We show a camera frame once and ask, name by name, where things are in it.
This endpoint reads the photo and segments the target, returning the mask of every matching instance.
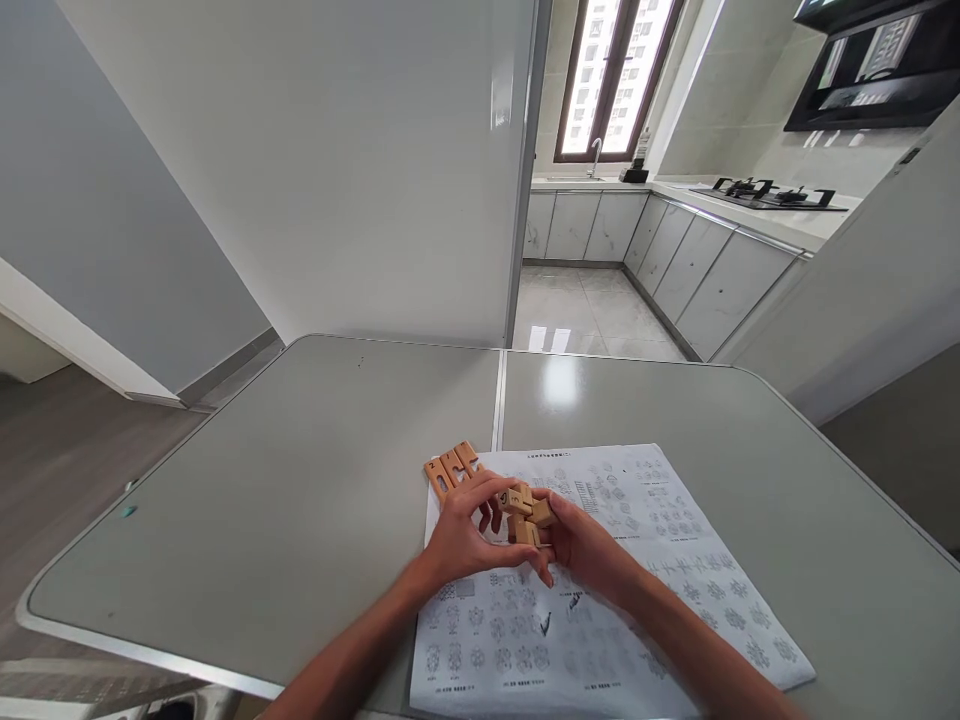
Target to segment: kitchen cabinet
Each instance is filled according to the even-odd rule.
[[[598,192],[558,192],[544,257],[550,260],[583,260],[599,205]]]
[[[713,222],[702,216],[695,217],[690,223],[673,262],[653,294],[654,301],[670,322],[676,324],[735,228],[736,225]]]
[[[542,258],[547,251],[550,235],[550,220],[553,218],[553,203],[557,194],[532,192],[527,205],[527,229],[523,239],[523,256]]]
[[[634,277],[637,277],[637,273],[640,271],[640,264],[650,248],[650,243],[653,242],[653,236],[656,234],[657,228],[660,227],[660,221],[666,211],[667,203],[655,195],[651,195],[647,204],[643,207],[643,214],[640,215],[637,229],[633,231],[627,256],[623,259],[623,264],[627,266]]]
[[[590,231],[584,260],[623,262],[649,193],[605,190]]]
[[[695,217],[695,213],[679,205],[673,203],[667,205],[660,227],[654,233],[650,249],[647,250],[647,255],[643,258],[640,270],[637,272],[637,280],[651,295],[660,285],[664,273],[670,266],[670,261],[673,260],[683,236],[687,234],[687,229]]]
[[[677,320],[677,330],[710,360],[797,255],[776,241],[735,231]]]
[[[713,358],[711,358],[711,362],[735,365],[741,355],[742,349],[740,347],[740,341],[746,337],[750,328],[752,328],[760,318],[766,315],[790,288],[797,284],[797,281],[806,271],[806,267],[807,258],[803,255],[797,257],[790,264],[790,267],[784,271],[783,275],[780,276],[780,279],[777,280],[774,286],[767,291],[760,302],[753,306],[753,310],[744,318],[737,329],[733,331],[733,334],[724,341],[720,349]]]

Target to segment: wooden block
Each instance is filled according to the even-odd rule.
[[[525,504],[533,507],[533,491],[530,490],[529,485],[519,482],[513,486],[513,489],[520,493],[520,497],[523,498]]]
[[[507,540],[512,543],[517,541],[517,525],[526,522],[523,515],[507,515]]]
[[[467,475],[470,477],[473,477],[478,472],[484,470],[483,464],[480,462],[480,458],[477,457],[477,453],[474,452],[473,446],[467,440],[464,440],[453,450],[457,453],[457,456],[460,458],[460,462],[463,463],[463,467],[467,471]]]
[[[557,516],[550,509],[550,503],[546,500],[535,500],[533,509],[528,518],[530,522],[538,528],[550,527],[557,521]]]
[[[533,545],[537,547],[537,540],[539,539],[539,534],[534,535],[537,531],[537,526],[533,523],[528,523],[522,518],[517,518],[516,520],[516,535],[517,535],[517,544],[519,545]]]
[[[500,506],[500,511],[507,515],[526,516],[532,512],[530,506],[523,502],[520,493],[513,489],[504,490],[497,495],[497,504]]]
[[[467,470],[460,458],[457,457],[455,450],[445,452],[441,455],[440,464],[443,465],[443,469],[447,471],[447,477],[450,478],[453,487],[458,487],[462,479],[470,477],[467,475]]]
[[[428,460],[423,464],[423,471],[427,473],[427,479],[433,486],[433,491],[437,494],[440,507],[443,507],[443,503],[447,499],[447,493],[454,488],[450,478],[447,477],[446,470],[443,469],[439,460]]]

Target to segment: sink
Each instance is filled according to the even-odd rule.
[[[603,182],[603,178],[590,178],[585,175],[571,175],[569,177],[547,178],[547,182]]]

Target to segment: faucet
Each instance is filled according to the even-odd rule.
[[[593,167],[587,170],[587,177],[595,177],[597,174],[597,163],[600,162],[600,152],[603,150],[603,140],[597,138],[590,147],[595,147],[597,154],[593,156]]]

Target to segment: countertop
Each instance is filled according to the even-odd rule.
[[[659,182],[622,183],[616,177],[602,177],[594,181],[556,182],[546,178],[534,178],[533,190],[635,190],[637,192],[655,192],[658,195],[677,200],[706,213],[723,218],[793,245],[801,250],[816,253],[840,228],[859,205],[860,198],[837,195],[833,203],[849,208],[848,212],[789,212],[785,210],[749,210],[733,203],[716,200],[693,192],[693,183]]]

